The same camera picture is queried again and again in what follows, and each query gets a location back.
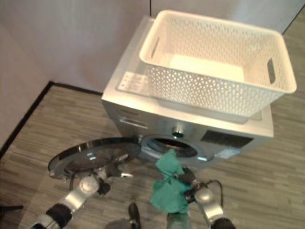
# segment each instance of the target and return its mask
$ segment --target laminate floor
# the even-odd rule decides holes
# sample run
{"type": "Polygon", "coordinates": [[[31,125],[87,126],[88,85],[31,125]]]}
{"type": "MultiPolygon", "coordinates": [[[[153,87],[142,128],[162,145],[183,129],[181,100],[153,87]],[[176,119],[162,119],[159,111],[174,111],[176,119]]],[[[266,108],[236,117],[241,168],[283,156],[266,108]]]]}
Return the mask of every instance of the laminate floor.
{"type": "MultiPolygon", "coordinates": [[[[285,33],[298,89],[272,104],[274,140],[206,169],[202,179],[224,186],[224,209],[239,229],[303,229],[305,227],[305,10],[285,33]]],[[[52,87],[0,162],[0,200],[25,206],[7,213],[2,228],[28,228],[68,192],[68,183],[52,179],[47,165],[59,152],[89,140],[118,136],[100,96],[52,87]]],[[[134,179],[111,181],[104,197],[90,199],[67,228],[103,228],[127,217],[135,201],[144,229],[165,228],[166,214],[149,204],[152,185],[160,177],[152,163],[138,159],[126,166],[134,179]]],[[[193,229],[205,228],[191,206],[193,229]]]]}

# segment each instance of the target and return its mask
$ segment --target white wall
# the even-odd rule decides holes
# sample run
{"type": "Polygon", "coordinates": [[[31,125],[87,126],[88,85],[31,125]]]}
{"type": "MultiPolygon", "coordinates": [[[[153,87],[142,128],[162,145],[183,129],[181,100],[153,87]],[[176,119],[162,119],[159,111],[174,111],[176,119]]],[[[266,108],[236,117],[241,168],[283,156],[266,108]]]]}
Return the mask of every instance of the white wall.
{"type": "Polygon", "coordinates": [[[0,24],[0,147],[48,81],[0,24]]]}
{"type": "Polygon", "coordinates": [[[152,15],[179,10],[283,32],[304,4],[305,0],[152,0],[152,15]]]}
{"type": "Polygon", "coordinates": [[[148,0],[0,0],[0,23],[53,81],[102,92],[148,0]]]}

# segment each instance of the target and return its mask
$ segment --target green towel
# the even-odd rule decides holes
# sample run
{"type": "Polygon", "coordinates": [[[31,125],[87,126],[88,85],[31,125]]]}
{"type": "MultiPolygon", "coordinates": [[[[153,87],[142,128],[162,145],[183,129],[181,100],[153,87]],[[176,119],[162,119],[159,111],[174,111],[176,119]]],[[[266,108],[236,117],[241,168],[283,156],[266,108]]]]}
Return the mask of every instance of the green towel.
{"type": "Polygon", "coordinates": [[[163,174],[163,180],[155,182],[151,204],[168,213],[186,213],[188,203],[183,194],[191,187],[174,176],[184,174],[182,166],[177,160],[176,152],[169,150],[157,161],[156,166],[163,174]]]}

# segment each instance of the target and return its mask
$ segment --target sticker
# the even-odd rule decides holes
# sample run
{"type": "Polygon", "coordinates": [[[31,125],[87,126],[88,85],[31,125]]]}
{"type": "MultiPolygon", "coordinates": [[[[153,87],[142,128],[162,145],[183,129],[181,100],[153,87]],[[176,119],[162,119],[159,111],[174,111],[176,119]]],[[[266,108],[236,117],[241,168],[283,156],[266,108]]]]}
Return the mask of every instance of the sticker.
{"type": "Polygon", "coordinates": [[[219,153],[215,154],[216,157],[220,157],[223,159],[231,158],[237,154],[240,154],[242,151],[240,149],[236,148],[226,148],[223,151],[220,151],[219,153]]]}

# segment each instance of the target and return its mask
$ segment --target white laundry basket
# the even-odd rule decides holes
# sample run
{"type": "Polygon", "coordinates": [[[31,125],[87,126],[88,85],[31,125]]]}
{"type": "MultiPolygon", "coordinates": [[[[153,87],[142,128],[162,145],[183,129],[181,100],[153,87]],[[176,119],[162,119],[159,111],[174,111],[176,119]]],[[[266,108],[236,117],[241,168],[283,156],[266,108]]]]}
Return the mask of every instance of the white laundry basket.
{"type": "Polygon", "coordinates": [[[165,10],[140,51],[150,95],[250,117],[296,90],[281,34],[165,10]]]}

